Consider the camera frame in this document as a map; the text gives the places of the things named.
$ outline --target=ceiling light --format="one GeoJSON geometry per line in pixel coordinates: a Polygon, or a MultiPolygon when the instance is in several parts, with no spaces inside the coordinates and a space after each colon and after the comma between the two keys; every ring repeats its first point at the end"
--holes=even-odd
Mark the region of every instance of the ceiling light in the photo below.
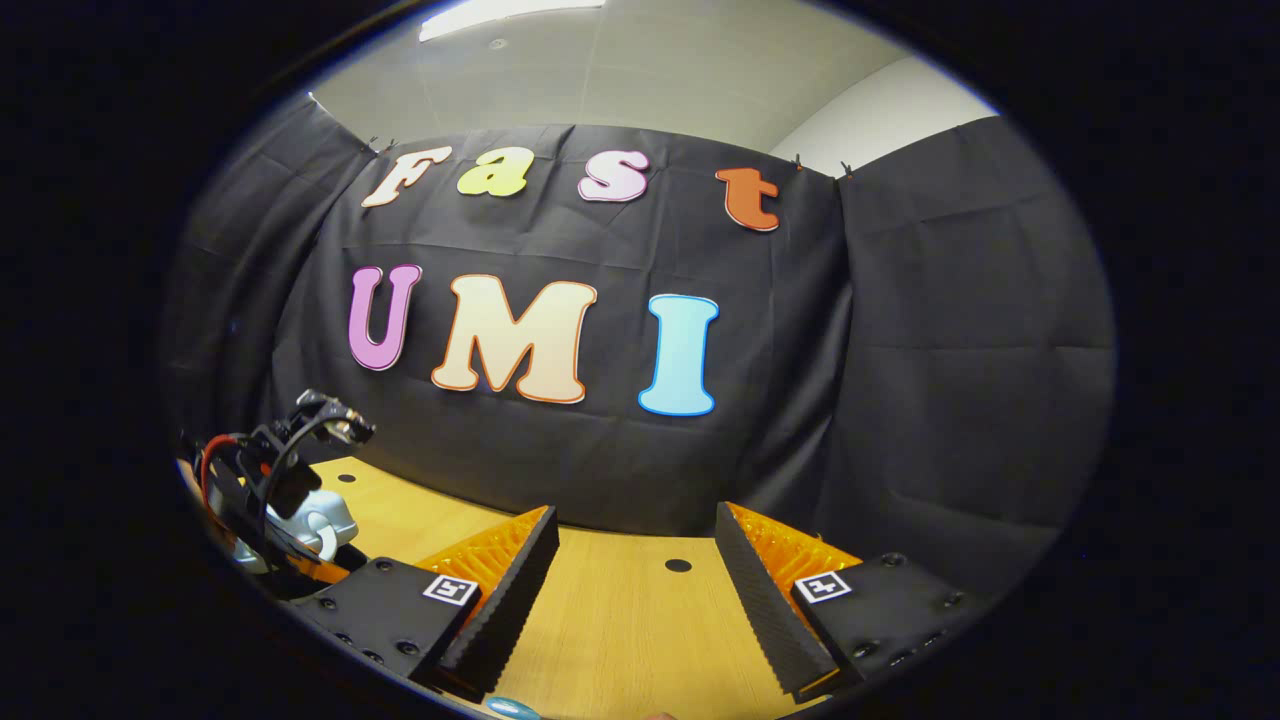
{"type": "Polygon", "coordinates": [[[602,5],[604,0],[467,0],[424,22],[417,41],[426,42],[433,37],[513,15],[602,5]]]}

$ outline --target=table surface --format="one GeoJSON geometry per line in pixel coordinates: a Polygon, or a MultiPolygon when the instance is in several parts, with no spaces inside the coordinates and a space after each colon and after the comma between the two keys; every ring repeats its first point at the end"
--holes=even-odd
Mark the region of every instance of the table surface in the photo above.
{"type": "MultiPolygon", "coordinates": [[[[353,457],[312,468],[325,489],[346,498],[358,525],[352,543],[370,557],[417,562],[511,518],[353,457]]],[[[783,694],[714,539],[564,525],[559,539],[494,696],[549,720],[643,720],[658,712],[678,720],[756,720],[826,700],[796,705],[783,694]],[[672,559],[692,569],[668,570],[672,559]]]]}

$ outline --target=white wall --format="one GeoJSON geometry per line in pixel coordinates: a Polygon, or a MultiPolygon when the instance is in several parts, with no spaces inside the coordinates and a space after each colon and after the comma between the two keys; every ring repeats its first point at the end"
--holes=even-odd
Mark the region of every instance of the white wall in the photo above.
{"type": "Polygon", "coordinates": [[[859,168],[931,135],[997,115],[982,99],[919,58],[854,83],[800,124],[771,155],[828,176],[859,168]]]}

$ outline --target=orange textured pad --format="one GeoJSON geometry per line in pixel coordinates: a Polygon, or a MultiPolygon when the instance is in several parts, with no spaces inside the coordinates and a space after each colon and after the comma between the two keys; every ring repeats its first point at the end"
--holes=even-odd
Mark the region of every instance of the orange textured pad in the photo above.
{"type": "Polygon", "coordinates": [[[772,518],[732,502],[724,505],[728,505],[730,511],[733,512],[733,519],[742,528],[742,534],[750,541],[755,553],[760,556],[760,562],[769,571],[778,592],[787,598],[791,610],[804,620],[805,626],[813,630],[804,612],[800,612],[800,606],[791,597],[791,587],[800,578],[831,570],[844,570],[860,564],[861,560],[772,518]]]}
{"type": "Polygon", "coordinates": [[[511,568],[512,560],[525,546],[529,533],[538,520],[541,520],[548,506],[535,507],[524,515],[517,515],[500,525],[476,533],[467,539],[451,544],[435,555],[420,560],[416,566],[442,575],[452,575],[471,580],[480,585],[480,602],[463,621],[463,626],[480,612],[498,582],[511,568]]]}

